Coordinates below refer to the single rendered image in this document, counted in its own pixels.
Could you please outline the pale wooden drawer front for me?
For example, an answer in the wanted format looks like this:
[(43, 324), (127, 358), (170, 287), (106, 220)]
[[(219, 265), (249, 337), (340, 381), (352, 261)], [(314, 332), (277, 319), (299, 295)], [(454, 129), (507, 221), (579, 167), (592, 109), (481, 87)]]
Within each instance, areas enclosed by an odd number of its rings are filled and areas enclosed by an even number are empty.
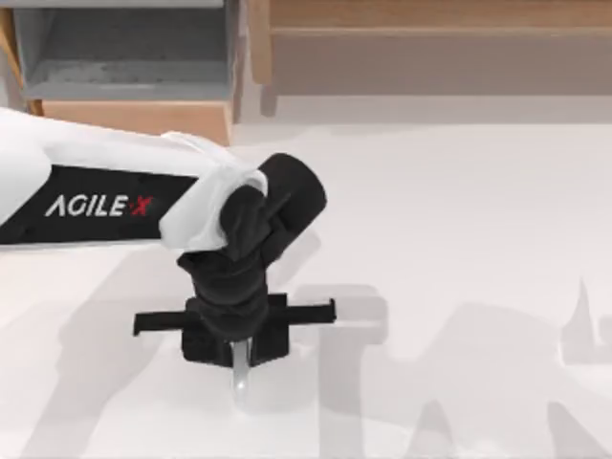
[(42, 114), (56, 120), (145, 134), (177, 131), (231, 143), (233, 114), (228, 102), (187, 100), (43, 100)]

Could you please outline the small white rounded object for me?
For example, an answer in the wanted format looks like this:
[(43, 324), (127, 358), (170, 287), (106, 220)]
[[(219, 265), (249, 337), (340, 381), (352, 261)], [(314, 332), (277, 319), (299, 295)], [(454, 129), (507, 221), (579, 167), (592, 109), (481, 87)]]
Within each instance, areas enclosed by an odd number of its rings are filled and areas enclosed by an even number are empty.
[(249, 339), (234, 342), (232, 351), (232, 398), (236, 409), (243, 415), (250, 411), (249, 377), (251, 371), (251, 341)]

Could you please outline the wooden cupboard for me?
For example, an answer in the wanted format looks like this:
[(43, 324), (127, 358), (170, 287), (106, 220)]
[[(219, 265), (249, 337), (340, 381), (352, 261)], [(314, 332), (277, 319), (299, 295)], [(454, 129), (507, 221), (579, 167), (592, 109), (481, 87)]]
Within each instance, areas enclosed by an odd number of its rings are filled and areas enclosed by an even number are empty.
[[(19, 85), (20, 92), (22, 92), (24, 80), (18, 57), (13, 12), (9, 8), (0, 8), (0, 48), (4, 51), (11, 72)], [(25, 104), (29, 113), (40, 117), (44, 116), (42, 100), (25, 99)]]

